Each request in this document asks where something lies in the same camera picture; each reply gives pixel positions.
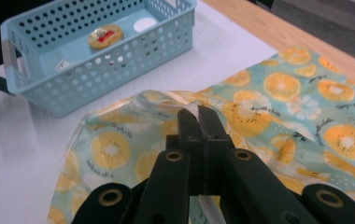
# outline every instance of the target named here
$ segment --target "kiwi print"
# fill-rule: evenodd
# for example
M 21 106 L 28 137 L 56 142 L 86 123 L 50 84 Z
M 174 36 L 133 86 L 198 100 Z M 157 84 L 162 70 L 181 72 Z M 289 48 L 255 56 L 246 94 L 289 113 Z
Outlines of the kiwi print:
M 320 172 L 315 172 L 315 171 L 310 171 L 306 170 L 303 167 L 300 167 L 297 169 L 297 173 L 300 175 L 306 175 L 309 177 L 317 178 L 321 181 L 327 181 L 329 179 L 330 174 L 325 174 L 325 173 L 320 173 Z
M 261 114 L 247 110 L 237 104 L 226 103 L 221 112 L 231 129 L 243 137 L 256 136 L 262 133 L 271 122 Z
M 130 158 L 130 146 L 124 135 L 115 132 L 100 133 L 92 140 L 92 158 L 101 167 L 113 170 Z
M 319 81 L 317 88 L 323 98 L 333 102 L 349 102 L 355 96 L 355 91 L 349 85 L 329 79 Z
M 355 126 L 334 125 L 326 130 L 323 139 L 340 156 L 355 161 Z
M 270 144 L 278 150 L 277 161 L 289 164 L 294 160 L 296 143 L 291 135 L 279 134 L 271 139 Z

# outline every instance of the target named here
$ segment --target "orange slice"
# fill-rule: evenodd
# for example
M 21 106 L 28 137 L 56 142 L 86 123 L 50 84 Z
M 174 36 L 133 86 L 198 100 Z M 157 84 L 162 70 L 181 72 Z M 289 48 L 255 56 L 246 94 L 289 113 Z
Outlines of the orange slice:
M 70 209 L 72 210 L 72 217 L 75 216 L 78 209 L 84 204 L 89 194 L 83 189 L 77 189 L 72 193 L 72 201 Z
M 317 72 L 317 66 L 312 64 L 294 69 L 294 73 L 301 77 L 312 77 Z
M 248 70 L 240 71 L 233 76 L 227 77 L 224 83 L 232 86 L 245 86 L 250 82 L 250 74 Z
M 67 191 L 79 182 L 79 160 L 75 150 L 70 150 L 56 184 L 56 191 Z
M 311 53 L 307 49 L 293 48 L 280 52 L 279 57 L 291 64 L 304 64 L 311 60 Z
M 64 218 L 64 213 L 56 207 L 51 207 L 49 215 L 47 217 L 48 224 L 65 224 L 66 219 Z
M 322 65 L 324 68 L 328 69 L 329 71 L 332 71 L 336 74 L 341 74 L 341 71 L 335 66 L 333 66 L 331 63 L 329 63 L 329 61 L 326 58 L 320 56 L 318 58 L 318 62 L 320 63 L 320 65 Z
M 233 100 L 247 109 L 251 109 L 252 107 L 271 107 L 268 97 L 258 91 L 237 91 L 234 94 Z
M 288 74 L 275 72 L 263 82 L 263 88 L 276 100 L 287 102 L 301 93 L 301 82 Z
M 158 157 L 157 151 L 149 151 L 141 155 L 135 164 L 135 179 L 138 183 L 148 178 Z
M 267 59 L 267 60 L 260 62 L 260 64 L 265 65 L 265 66 L 277 66 L 278 62 L 277 62 L 277 60 L 274 60 L 274 59 Z

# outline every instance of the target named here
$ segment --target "basket hole pattern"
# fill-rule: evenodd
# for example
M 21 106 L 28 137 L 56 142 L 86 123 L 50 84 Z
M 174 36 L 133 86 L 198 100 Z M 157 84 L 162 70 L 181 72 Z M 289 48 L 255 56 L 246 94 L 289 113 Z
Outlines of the basket hole pattern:
M 177 8 L 173 8 L 163 0 L 151 0 L 149 4 L 161 12 L 166 18 L 171 18 L 190 7 L 188 2 L 177 0 Z
M 184 18 L 168 22 L 118 49 L 86 62 L 65 75 L 35 88 L 43 104 L 64 111 L 120 86 L 161 60 L 174 55 L 190 40 L 191 25 Z
M 29 57 L 26 58 L 26 66 L 29 71 L 32 71 L 30 74 L 27 74 L 26 71 L 20 71 L 17 74 L 16 86 L 17 88 L 24 88 L 32 83 L 36 83 L 38 80 L 44 77 L 44 74 L 40 72 L 37 65 L 40 64 L 38 57 L 31 56 L 33 55 L 32 51 L 27 53 Z
M 124 10 L 140 7 L 143 0 L 127 2 L 114 1 L 84 1 L 73 0 L 39 11 L 35 15 L 25 17 L 18 21 L 18 26 L 23 34 L 36 48 L 44 48 L 59 40 L 91 27 L 105 19 L 113 20 Z M 20 46 L 21 39 L 14 39 L 17 49 L 26 52 L 25 46 Z
M 18 49 L 20 52 L 23 52 L 25 54 L 31 53 L 28 45 L 22 43 L 22 39 L 16 36 L 14 32 L 11 32 L 11 41 L 14 44 L 15 48 Z

